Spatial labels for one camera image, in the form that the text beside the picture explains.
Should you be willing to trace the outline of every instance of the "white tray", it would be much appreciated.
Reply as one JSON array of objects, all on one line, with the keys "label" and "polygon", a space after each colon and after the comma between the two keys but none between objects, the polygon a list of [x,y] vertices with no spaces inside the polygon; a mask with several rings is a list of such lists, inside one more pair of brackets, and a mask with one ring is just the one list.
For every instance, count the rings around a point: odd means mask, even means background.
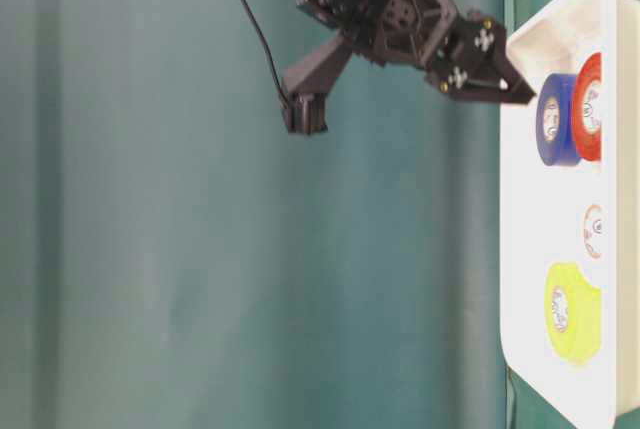
[{"label": "white tray", "polygon": [[[514,65],[540,92],[602,53],[602,161],[547,167],[537,152],[538,100],[501,110],[501,337],[508,364],[579,429],[613,427],[640,406],[640,2],[553,0],[509,38]],[[603,254],[582,220],[602,207]],[[601,345],[585,364],[554,351],[544,291],[554,263],[573,262],[601,291]]]}]

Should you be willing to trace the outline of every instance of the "small tape roll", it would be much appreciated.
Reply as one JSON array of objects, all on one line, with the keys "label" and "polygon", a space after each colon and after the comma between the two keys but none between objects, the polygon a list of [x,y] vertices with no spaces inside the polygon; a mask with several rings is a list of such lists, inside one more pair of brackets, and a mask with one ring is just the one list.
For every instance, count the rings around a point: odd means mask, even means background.
[{"label": "small tape roll", "polygon": [[600,289],[587,282],[577,264],[551,266],[544,313],[551,345],[563,359],[581,365],[600,350]]},{"label": "small tape roll", "polygon": [[575,166],[580,162],[571,135],[573,74],[551,74],[542,86],[536,115],[538,153],[547,166]]},{"label": "small tape roll", "polygon": [[594,259],[602,256],[603,241],[602,209],[594,204],[587,209],[582,222],[582,237],[587,253]]},{"label": "small tape roll", "polygon": [[573,92],[571,132],[578,154],[587,161],[599,161],[602,147],[601,59],[599,52],[587,59]]}]

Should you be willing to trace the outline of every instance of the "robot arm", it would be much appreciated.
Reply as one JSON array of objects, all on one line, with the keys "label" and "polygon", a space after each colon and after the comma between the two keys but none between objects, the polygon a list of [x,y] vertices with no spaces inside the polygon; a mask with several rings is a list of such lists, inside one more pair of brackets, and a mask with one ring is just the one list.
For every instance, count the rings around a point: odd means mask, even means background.
[{"label": "robot arm", "polygon": [[352,54],[405,64],[456,100],[527,104],[535,95],[506,57],[506,29],[490,16],[462,17],[453,0],[297,0],[338,31],[282,77],[287,130],[327,130],[325,101]]}]

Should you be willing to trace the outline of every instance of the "red tape roll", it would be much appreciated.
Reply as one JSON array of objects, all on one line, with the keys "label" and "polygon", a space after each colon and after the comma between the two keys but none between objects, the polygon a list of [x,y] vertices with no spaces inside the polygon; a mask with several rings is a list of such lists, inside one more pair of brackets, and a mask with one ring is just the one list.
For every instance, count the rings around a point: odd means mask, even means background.
[{"label": "red tape roll", "polygon": [[576,149],[587,161],[599,161],[601,152],[602,70],[601,55],[592,55],[582,66],[573,90],[571,132]]}]

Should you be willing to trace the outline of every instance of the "tape roll core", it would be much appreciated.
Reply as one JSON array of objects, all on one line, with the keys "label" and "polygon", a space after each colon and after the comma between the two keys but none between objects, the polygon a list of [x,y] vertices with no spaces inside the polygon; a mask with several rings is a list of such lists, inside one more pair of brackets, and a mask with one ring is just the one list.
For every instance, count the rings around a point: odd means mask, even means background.
[{"label": "tape roll core", "polygon": [[576,80],[571,106],[571,132],[576,149],[587,161],[599,161],[601,157],[602,126],[602,57],[592,55],[582,66]]},{"label": "tape roll core", "polygon": [[547,166],[575,166],[580,162],[571,133],[573,74],[551,74],[544,82],[536,114],[536,142]]}]

